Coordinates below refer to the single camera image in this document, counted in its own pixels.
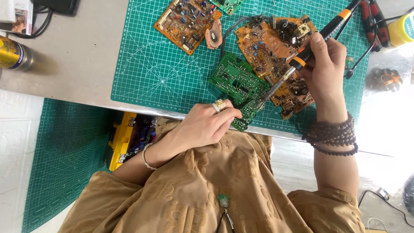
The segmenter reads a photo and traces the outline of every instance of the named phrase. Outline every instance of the brown shirt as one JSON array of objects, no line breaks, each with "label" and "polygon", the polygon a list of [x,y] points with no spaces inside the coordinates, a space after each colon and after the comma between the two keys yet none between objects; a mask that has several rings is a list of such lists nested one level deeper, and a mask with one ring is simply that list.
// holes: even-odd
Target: brown shirt
[{"label": "brown shirt", "polygon": [[[162,138],[179,122],[160,119]],[[271,137],[228,131],[219,143],[180,153],[145,186],[96,172],[59,232],[215,232],[223,208],[240,233],[364,232],[357,201],[337,189],[286,195],[270,166]],[[231,232],[226,217],[219,232]]]}]

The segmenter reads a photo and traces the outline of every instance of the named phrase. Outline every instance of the hand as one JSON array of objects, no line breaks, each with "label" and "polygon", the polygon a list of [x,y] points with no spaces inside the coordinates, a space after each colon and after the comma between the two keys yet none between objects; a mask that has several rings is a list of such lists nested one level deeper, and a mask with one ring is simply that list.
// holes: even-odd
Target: hand
[{"label": "hand", "polygon": [[241,118],[241,111],[233,108],[230,100],[224,100],[226,109],[217,113],[211,104],[196,104],[170,133],[181,151],[219,142],[235,117]]},{"label": "hand", "polygon": [[347,48],[333,38],[325,42],[319,33],[312,34],[302,46],[309,43],[315,58],[297,74],[306,81],[315,100],[318,120],[344,122],[348,118],[343,93]]}]

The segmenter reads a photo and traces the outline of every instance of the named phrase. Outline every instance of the person's left hand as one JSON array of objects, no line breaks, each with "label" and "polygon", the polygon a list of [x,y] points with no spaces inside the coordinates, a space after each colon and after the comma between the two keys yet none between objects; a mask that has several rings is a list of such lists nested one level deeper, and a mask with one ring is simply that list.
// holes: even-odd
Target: person's left hand
[{"label": "person's left hand", "polygon": [[185,151],[219,142],[235,117],[241,118],[241,111],[233,108],[230,100],[224,100],[226,109],[217,113],[211,104],[196,104],[170,133],[174,141]]}]

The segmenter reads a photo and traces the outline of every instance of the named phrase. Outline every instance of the book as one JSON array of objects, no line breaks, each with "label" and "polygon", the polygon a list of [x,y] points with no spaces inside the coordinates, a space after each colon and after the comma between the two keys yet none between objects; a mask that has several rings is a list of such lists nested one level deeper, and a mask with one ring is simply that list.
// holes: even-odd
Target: book
[{"label": "book", "polygon": [[15,23],[14,0],[0,0],[0,22]]},{"label": "book", "polygon": [[33,3],[31,0],[14,0],[15,23],[0,23],[0,30],[31,35]]}]

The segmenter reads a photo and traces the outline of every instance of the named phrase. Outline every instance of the pliers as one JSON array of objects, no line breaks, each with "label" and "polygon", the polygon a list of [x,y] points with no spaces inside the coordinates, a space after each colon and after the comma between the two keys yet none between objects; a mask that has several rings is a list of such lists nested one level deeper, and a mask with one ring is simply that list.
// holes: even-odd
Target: pliers
[{"label": "pliers", "polygon": [[[374,20],[376,22],[385,19],[381,9],[378,6],[376,0],[362,0],[359,3],[361,8],[362,22],[368,37],[369,43],[374,42]],[[375,43],[373,50],[379,52],[381,48],[387,48],[390,46],[390,33],[388,31],[388,26],[386,22],[379,22],[377,24],[377,37],[375,38]]]}]

